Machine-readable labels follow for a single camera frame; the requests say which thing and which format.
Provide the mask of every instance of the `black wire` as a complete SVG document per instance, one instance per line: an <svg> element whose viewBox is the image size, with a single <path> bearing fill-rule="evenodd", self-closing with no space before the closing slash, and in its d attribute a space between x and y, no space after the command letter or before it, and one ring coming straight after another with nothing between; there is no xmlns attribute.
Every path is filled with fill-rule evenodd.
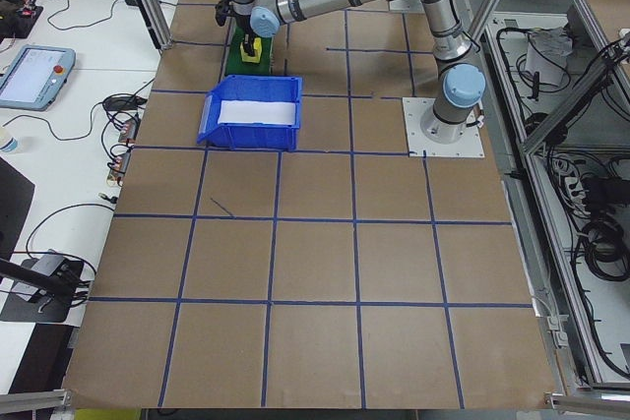
<svg viewBox="0 0 630 420"><path fill-rule="evenodd" d="M502 43L502 35L503 33L509 32L509 31L515 31L518 33L525 33L528 30L523 30L523 29L514 29L511 27L506 27L504 29L499 30L496 33L496 42L497 45L499 46L499 52L501 53L501 59L503 60L503 65L505 67L505 72L507 74L508 80L510 81L510 85L512 86L512 91L514 92L514 96L516 97L517 103L519 104L519 114L521 116L521 121L523 123L525 123L526 118L525 118L525 110L527 110L528 112L530 112L530 115L534 115L534 112L523 102L523 98L521 97L521 93L519 92L519 88L517 87L516 83L514 82L514 78L512 78L512 73L510 72L510 60L508 59L508 55L505 52L505 49L503 48L503 43Z"/></svg>
<svg viewBox="0 0 630 420"><path fill-rule="evenodd" d="M554 190L554 192L556 193L556 195L558 196L558 200L560 201L561 206L564 208L565 210L565 216L567 218L567 221L569 222L569 226L573 226L575 228L575 231L577 234L582 234L582 230L577 226L577 223L574 219L573 214L570 212L570 210L568 210L566 203L563 201L562 197L559 196L559 189L558 189L558 183L555 180L555 177L553 177L553 171L552 171L552 166L551 166L551 160L552 159L559 159L559 157L554 157L553 156L553 151L554 151L554 147L549 147L548 151L547 151L547 156L546 156L546 169L547 169L547 173L549 173L549 180L551 183L551 186ZM604 166L604 168L606 168L606 165L602 163L602 161L595 156L594 154L585 152L585 151L571 151L571 154L577 154L577 155L583 155L583 156L587 156L590 158L593 158L597 163L600 163ZM580 299L581 302L584 306L585 309L585 313L587 315L587 320L589 323L589 329L591 332L591 336L593 338L594 344L596 346L596 350L598 351L599 356L601 357L601 359L603 360L603 362L606 364L606 366L608 366L612 371L614 371L615 373L617 373L619 376L622 376L623 378L626 379L630 379L630 374L626 371L624 371L623 369L621 369L620 367L618 367L617 365L614 364L614 362L609 358L608 354L606 353L606 351L603 349L603 346L601 344L601 340L599 339L599 333L598 333L598 329L596 326L596 320L595 320L595 311L593 308L593 305L591 303L591 301L589 300L589 298L586 295L586 290L584 289L583 285L582 285L582 281L580 280L579 274L578 274L578 257L579 256L584 256L585 257L585 261L587 262L587 265L589 264L589 259L593 256L593 252L587 256L586 252L584 252L585 254L583 255L581 250L584 249L584 245L585 243L588 243L588 236L586 236L586 240L585 240L585 236L580 236L580 238L578 239L578 242L576 244L576 241L574 239L574 232L573 231L569 231L570 237L571 237L571 254L570 254L570 266L572 269L572 273L573 273L573 277L574 280L576 282L576 286L578 288L578 293L580 295ZM629 256L627 254L627 248L625 248L625 252L626 255L624 256L625 258L625 262L624 264L626 265L626 271L628 276L630 276L630 265L628 263L629 260ZM610 275L608 273L606 273L605 271L603 271L603 274L598 275L597 273L595 273L595 275L597 277L600 277L601 275Z"/></svg>
<svg viewBox="0 0 630 420"><path fill-rule="evenodd" d="M526 33L526 38L528 39L528 45L532 47L532 49L538 53L540 55L540 57L542 59L544 59L547 63L555 66L556 68L560 69L564 74L567 75L567 77L569 78L569 84L571 84L571 73L569 73L569 71L567 70L567 68L560 66L558 63L556 63L555 61L552 61L551 59L547 58L544 54L542 54L542 52L536 47L536 45L534 44L534 42L532 41L532 37L531 37L531 32Z"/></svg>
<svg viewBox="0 0 630 420"><path fill-rule="evenodd" d="M523 65L527 62L527 53L522 54L521 56L519 56L516 60L516 72L519 75L519 78L521 78L521 81L523 81L523 83L528 86L530 89L534 89L534 81L532 79L531 76L528 77L529 72L528 71L524 71L523 70ZM539 89L540 92L542 93L558 93L561 92L563 90L566 90L569 86L571 86L571 76L569 75L563 75L563 77L568 77L569 80L567 81L567 83L564 86L561 87L556 87L556 89L553 90L546 90L546 89ZM553 84L549 84L549 83L540 83L541 86L554 86Z"/></svg>
<svg viewBox="0 0 630 420"><path fill-rule="evenodd" d="M609 358L605 349L603 349L603 345L601 344L601 340L599 339L598 328L596 327L593 306L591 305L591 301L588 299L586 295L586 291L584 290L584 287L582 286L582 281L580 280L580 276L578 275L577 258L578 258L578 251L577 249L573 249L571 252L571 262L570 262L572 272L573 272L573 277L575 279L576 286L578 288L578 293L580 294L580 299L582 300L582 304L584 305L584 308L587 314L589 328L591 331L591 337L593 338L593 342L595 343L599 357L603 360L606 366L608 366L612 371L617 373L619 376L625 379L630 379L630 374L627 371L624 371L623 369L621 369L616 364L614 364L614 362Z"/></svg>
<svg viewBox="0 0 630 420"><path fill-rule="evenodd" d="M48 126L48 130L50 131L50 135L53 136L53 138L59 142L73 142L76 140L82 140L83 138L87 138L89 135L92 134L92 131L94 130L95 127L95 118L94 118L94 113L96 108L101 104L101 102L96 103L93 107L92 110L90 110L90 129L83 135L78 136L78 137L69 137L69 138L62 138L60 136L58 136L55 131L52 129L52 125L50 124L50 122L48 120L46 120L45 118L42 117L37 117L34 115L18 115L16 117L13 117L11 120L9 120L8 122L5 122L3 127L6 127L7 125L10 125L11 123L15 122L16 120L18 120L19 118L30 118L32 120L39 120L41 122L44 122L47 126Z"/></svg>
<svg viewBox="0 0 630 420"><path fill-rule="evenodd" d="M27 242L25 243L25 249L27 252L27 255L29 255L29 257L33 258L33 254L31 252L31 250L29 249L29 245L31 244L31 241L34 237L34 235L36 234L36 232L39 230L39 228L41 228L41 226L48 221L50 218L52 218L53 216L55 216L58 213L61 213L62 211L66 211L66 210L70 210L70 209L77 209L80 207L101 207L103 209L107 209L107 210L111 210L114 211L114 209L110 206L106 206L104 204L93 204L93 203L86 203L86 204L72 204L71 206L66 206L63 207L59 210L54 211L53 213L49 214L44 220L42 220L40 223L38 223L35 228L32 230L31 234L29 235L29 237L27 238Z"/></svg>
<svg viewBox="0 0 630 420"><path fill-rule="evenodd" d="M111 7L109 8L109 15L107 17L103 18L103 19L96 20L95 22L92 22L90 24L85 24L85 25L71 25L69 27L57 27L55 24L52 23L52 19L54 17L56 17L57 15L61 14L62 12L66 12L66 11L68 11L70 9L70 0L66 0L66 6L63 9L58 10L57 12L54 12L52 15L50 15L46 19L46 21L54 29L59 30L59 31L68 31L68 30L74 30L74 29L87 29L89 27L93 27L94 25L102 24L103 22L107 22L108 20L111 20L111 18L114 16L114 7L120 1L121 0L114 0L111 3Z"/></svg>
<svg viewBox="0 0 630 420"><path fill-rule="evenodd" d="M593 57L593 59L591 59L591 61L589 61L589 64L587 65L586 69L584 70L584 73L582 73L582 75L576 80L575 85L577 85L580 81L582 81L587 74L589 74L589 71L591 71L591 68L593 67L593 65L596 63L596 61L598 60L598 58L603 55L605 52L607 52L608 49L614 47L615 45L619 44L621 41L623 40L623 38L617 39L609 44L607 44L606 46L604 46L600 51L597 52L597 54Z"/></svg>
<svg viewBox="0 0 630 420"><path fill-rule="evenodd" d="M179 410L180 410L179 408L171 408L171 409L158 408L156 412L157 412L157 415L159 415L160 417L170 417L171 415L174 415L175 413L177 413Z"/></svg>
<svg viewBox="0 0 630 420"><path fill-rule="evenodd" d="M128 94L129 96L127 97L127 101L125 103L131 103L132 100L135 100L136 97L138 97L138 94L140 92L142 92L144 89L146 89L148 86L150 86L155 79L156 78L152 78L150 81L147 81L146 84L142 85L139 89L137 89L135 92L133 92L131 94ZM112 99L112 98L115 98L115 97L126 96L126 95L127 94L125 94L125 93L115 93L115 94L109 95L108 97L106 97L101 102L103 104L103 109L104 109L104 104L109 99ZM118 111L116 111L114 113L111 113L111 111L109 111L109 110L105 110L105 113L107 114L107 123L105 124L105 126L102 128L102 130L100 132L100 144L102 145L102 148L105 151L105 154L107 155L107 157L113 161L116 156L114 156L109 151L109 149L107 148L107 145L105 144L105 132L107 131L107 127L109 125L113 125L116 128L116 130L120 131L120 129L124 125L124 122L121 122L118 119L118 115L119 114L123 114L123 115L127 115L127 116L131 117L131 119L133 119L136 122L136 125L140 125L140 119L138 117L136 117L135 115L130 114L126 110L118 110Z"/></svg>

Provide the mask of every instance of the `white cylinder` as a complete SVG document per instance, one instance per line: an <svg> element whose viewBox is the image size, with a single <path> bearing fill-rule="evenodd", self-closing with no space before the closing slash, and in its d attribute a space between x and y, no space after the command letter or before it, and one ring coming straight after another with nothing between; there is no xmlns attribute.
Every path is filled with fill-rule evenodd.
<svg viewBox="0 0 630 420"><path fill-rule="evenodd" d="M11 152L18 147L18 141L13 138L9 130L0 125L0 151Z"/></svg>

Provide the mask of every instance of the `wire bundle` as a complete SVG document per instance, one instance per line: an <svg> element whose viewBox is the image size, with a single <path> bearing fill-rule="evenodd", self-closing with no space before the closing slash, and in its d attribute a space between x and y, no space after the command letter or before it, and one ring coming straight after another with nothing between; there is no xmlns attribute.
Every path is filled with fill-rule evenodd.
<svg viewBox="0 0 630 420"><path fill-rule="evenodd" d="M603 174L604 177L619 177L616 165L621 160L630 159L630 155L613 156L608 161L587 151L565 151L556 153L549 147L546 154L546 170L553 190L562 205L569 226L571 227L570 266L578 289L580 300L585 308L591 336L603 362L619 376L630 379L627 369L617 366L603 348L599 338L597 319L593 304L588 298L588 291L580 279L578 267L584 261L589 271L599 279L610 282L625 282L630 279L630 251L623 241L623 230L606 213L588 213L581 203L581 195L571 195L565 179L576 178L582 181L587 176ZM580 166L589 165L591 170L581 171Z"/></svg>

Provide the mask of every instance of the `grid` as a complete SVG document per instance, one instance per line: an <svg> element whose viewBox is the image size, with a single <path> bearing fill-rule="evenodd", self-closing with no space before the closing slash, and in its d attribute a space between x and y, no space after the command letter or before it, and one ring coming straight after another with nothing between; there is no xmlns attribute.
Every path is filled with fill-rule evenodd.
<svg viewBox="0 0 630 420"><path fill-rule="evenodd" d="M227 47L207 2L176 11L65 383L77 406L542 406L493 161L407 154L400 97L436 88L422 19L377 2L287 27L274 74L304 78L299 148L225 151L194 144Z"/></svg>

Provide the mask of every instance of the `black cable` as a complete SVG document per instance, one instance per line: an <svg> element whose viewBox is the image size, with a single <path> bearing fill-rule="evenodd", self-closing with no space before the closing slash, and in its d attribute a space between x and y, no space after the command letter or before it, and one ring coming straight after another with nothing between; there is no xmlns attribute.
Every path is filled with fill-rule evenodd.
<svg viewBox="0 0 630 420"><path fill-rule="evenodd" d="M576 80L575 84L577 85L580 81L582 81L587 76L587 74L589 74L589 71L591 71L591 68L596 63L598 58L600 58L604 53L606 53L608 49L613 48L614 46L619 44L621 41L623 41L623 38L612 41L611 43L604 46L600 51L598 51L597 54L593 57L593 59L589 61L589 64L587 64L587 67L584 70L584 73L582 73L582 75Z"/></svg>
<svg viewBox="0 0 630 420"><path fill-rule="evenodd" d="M534 42L532 41L532 37L531 37L531 32L526 33L526 38L528 40L528 45L532 47L532 49L538 53L538 55L544 59L547 63L555 66L556 68L558 68L559 70L561 70L566 76L567 78L569 78L569 82L567 83L567 85L560 89L560 90L556 90L556 91L561 91L564 90L566 88L569 87L569 85L571 84L572 78L571 78L571 73L569 72L569 70L561 65L559 65L558 63L556 63L555 61L552 61L551 59L549 59L548 57L546 57L544 54L542 54L542 52L536 47L536 45L534 44Z"/></svg>
<svg viewBox="0 0 630 420"><path fill-rule="evenodd" d="M41 228L41 226L46 221L48 221L50 218L52 218L56 214L61 213L62 211L71 210L71 209L77 209L77 208L80 208L80 207L101 207L103 209L114 211L114 209L112 207L110 207L110 206L106 206L104 204L93 204L93 203L72 204L71 206L66 206L66 207L63 207L61 209L58 209L58 210L54 211L53 213L49 214L44 220L42 220L40 223L38 223L35 226L35 228L32 230L32 232L29 235L29 237L27 238L27 242L25 243L25 250L27 252L27 255L29 255L30 258L33 258L33 254L34 253L31 252L31 250L29 249L29 246L31 245L32 239L33 239L34 235L36 234L36 232L39 230L39 228Z"/></svg>
<svg viewBox="0 0 630 420"><path fill-rule="evenodd" d="M111 20L111 18L114 16L114 7L116 6L116 4L118 2L120 2L121 0L114 0L111 3L111 7L109 8L109 15L105 18L96 20L95 22L92 22L90 24L85 24L85 25L72 25L69 27L57 27L55 24L52 23L52 19L54 17L56 17L57 15L66 12L68 10L70 10L70 0L66 0L66 6L61 9L58 10L57 12L53 13L52 15L50 15L46 21L48 22L49 25L51 25L54 29L59 30L59 31L68 31L68 30L74 30L74 29L87 29L89 27L93 27L94 25L98 25L98 24L102 24L103 22L107 22L108 20Z"/></svg>
<svg viewBox="0 0 630 420"><path fill-rule="evenodd" d="M146 84L142 85L139 89L137 89L137 90L136 90L135 92L133 92L133 93L130 93L130 94L125 94L125 93L115 93L115 94L109 95L108 97L106 97L106 98L105 98L105 99L101 102L101 103L103 104L103 109L104 109L104 104L105 104L105 103L106 103L109 99L112 99L112 98L115 98L115 97L121 97L121 96L126 96L126 95L128 95L128 97L127 97L127 101L125 102L125 104L127 104L127 103L131 103L131 102L132 102L132 100L135 100L135 99L136 99L136 97L138 97L138 94L139 94L140 92L142 92L144 89L146 89L148 86L150 86L150 85L153 83L153 81L154 81L155 79L156 79L156 78L152 78L150 81L147 81L147 83L146 83ZM116 128L116 130L120 131L120 129L121 129L121 128L122 128L122 126L124 125L124 122L122 122L122 121L120 121L120 120L118 119L118 115L119 115L119 114L123 114L123 115L127 115L127 116L129 116L131 119L133 119L133 120L136 122L136 125L140 125L140 119L139 119L137 116L130 114L130 113L129 113L129 112L127 112L126 110L117 110L117 111L116 111L116 112L114 112L114 113L111 113L111 111L109 111L109 110L105 110L105 113L106 113L106 115L107 115L107 123L105 124L105 126L102 128L102 130L101 130L101 132L100 132L100 144L102 145L102 148L103 148L103 150L105 151L105 154L107 155L107 157L108 157L111 161L113 161L113 160L115 159L115 156L114 156L114 155L112 155L112 154L111 154L111 152L109 152L109 149L107 148L107 145L105 144L105 132L107 131L107 127L108 127L109 125L113 125L113 126Z"/></svg>
<svg viewBox="0 0 630 420"><path fill-rule="evenodd" d="M40 122L44 122L48 126L48 130L50 131L50 135L52 135L55 140L57 140L59 142L73 142L73 141L76 141L76 140L82 140L83 138L87 138L89 135L92 134L92 131L94 130L94 127L95 127L94 113L95 113L96 108L99 105L101 105L101 102L96 103L92 107L92 109L90 110L90 129L85 134L80 135L78 137L68 137L68 138L60 137L52 129L52 125L51 125L51 123L48 120L46 120L45 118L42 118L42 117L34 116L34 115L18 115L18 116L15 116L11 120L9 120L8 122L5 122L2 126L6 127L7 125L10 125L11 123L13 123L16 120L18 120L19 118L30 118L32 120L39 120Z"/></svg>
<svg viewBox="0 0 630 420"><path fill-rule="evenodd" d="M170 417L171 415L176 414L180 409L179 408L170 408L170 409L165 409L165 408L158 408L156 409L157 415L159 415L160 417Z"/></svg>
<svg viewBox="0 0 630 420"><path fill-rule="evenodd" d="M503 43L502 43L502 35L503 33L506 32L510 32L510 31L515 31L518 33L525 33L528 30L523 30L523 29L514 29L511 27L506 27L504 29L499 30L496 33L496 42L497 45L499 46L499 52L501 53L501 59L503 60L503 66L505 67L505 73L508 77L508 80L510 81L510 85L512 86L512 91L514 93L514 96L516 97L517 103L519 105L519 115L521 116L521 121L523 123L525 123L526 118L525 118L525 110L527 110L530 115L534 115L534 112L523 102L523 98L521 97L521 93L519 92L519 88L517 87L516 83L514 82L514 78L512 78L512 73L510 72L510 60L508 59L508 55L505 52L505 49L503 48Z"/></svg>
<svg viewBox="0 0 630 420"><path fill-rule="evenodd" d="M523 66L525 65L525 63L527 62L527 53L523 53L521 56L519 56L516 60L516 72L519 75L519 78L521 78L521 81L523 81L523 83L528 86L530 89L534 88L534 81L530 75L530 73L528 71L524 71L523 70ZM556 89L553 90L547 90L547 89L540 89L540 92L543 93L558 93L558 92L562 92L563 90L566 90L569 86L571 86L571 76L570 75L563 75L563 77L568 77L569 80L567 81L567 83L564 86L557 86ZM540 83L541 86L555 86L554 84L550 84L550 83Z"/></svg>
<svg viewBox="0 0 630 420"><path fill-rule="evenodd" d="M552 177L553 167L551 165L551 160L561 159L561 158L554 157L553 151L554 151L554 148L549 147L547 151L547 156L546 156L546 161L547 161L546 169L547 169L547 172L549 173L549 179L550 179L552 188L557 195L559 192L558 183L556 182L555 178ZM597 156L591 153L588 153L586 151L571 151L571 153L587 156L593 159L595 162L603 165L604 168L607 168L606 164L604 164ZM604 219L601 220L599 223L594 223L591 221L587 223L585 226L583 226L582 228L580 228L577 226L574 216L572 215L570 210L568 210L566 203L563 201L563 199L560 196L558 196L558 200L560 201L560 204L565 210L564 213L567 218L567 221L569 222L569 226L573 226L575 228L575 233L580 235L578 242L576 244L576 241L574 239L574 231L569 232L570 237L571 237L571 247L570 247L571 253L570 253L569 263L572 269L576 286L578 288L578 293L580 295L581 302L585 309L585 313L586 313L587 320L589 323L589 329L590 329L594 344L596 346L596 350L598 351L600 358L603 360L606 366L608 366L612 371L617 373L619 376L622 376L626 379L630 379L630 374L627 371L621 369L619 366L615 365L614 362L608 356L608 353L605 351L605 349L603 349L601 340L599 339L598 329L596 326L596 319L594 315L595 311L594 311L591 301L586 295L586 290L584 289L582 285L582 281L580 280L580 277L578 274L578 258L580 256L583 256L585 258L585 262L589 270L593 272L595 276L599 278L604 278L605 280L625 280L624 277L625 278L630 277L630 263L629 263L630 255L628 254L628 249L625 247L625 244L623 244L623 241L621 240L620 235L615 235L614 237L610 236L614 234L616 230L610 224L603 223L605 221ZM596 245L597 243L601 242L601 240L598 240L597 237L594 238L593 241L590 241L589 234L591 234L590 235L591 237L597 236L597 232L601 231L604 225L606 227L606 230L604 230L606 232L606 238L611 238L611 240L614 241L614 244L620 243L620 246L616 248L616 253L613 253L612 255L604 254L603 258L606 260L610 260L613 255L614 256L620 255L623 259L623 264L624 264L624 268L621 270L620 274L610 274L606 272L605 270L603 270L599 265L599 261L600 261L599 258L602 258L602 252L598 251L597 247L594 247L594 248L588 247L588 246L593 246L593 244Z"/></svg>
<svg viewBox="0 0 630 420"><path fill-rule="evenodd" d="M630 373L624 371L619 366L614 364L614 362L610 359L605 349L603 349L603 345L601 344L601 340L599 339L598 328L596 327L595 317L593 315L593 306L591 305L591 301L586 295L586 291L582 286L582 281L580 280L580 276L578 275L578 253L577 249L572 249L571 251L571 269L573 273L573 278L575 279L576 286L578 288L578 293L580 295L580 300L582 301L582 305L585 308L585 312L587 314L587 319L589 322L589 329L591 331L591 337L593 338L593 342L595 344L596 350L598 351L599 357L602 359L604 364L608 366L612 371L614 371L619 376L630 379Z"/></svg>

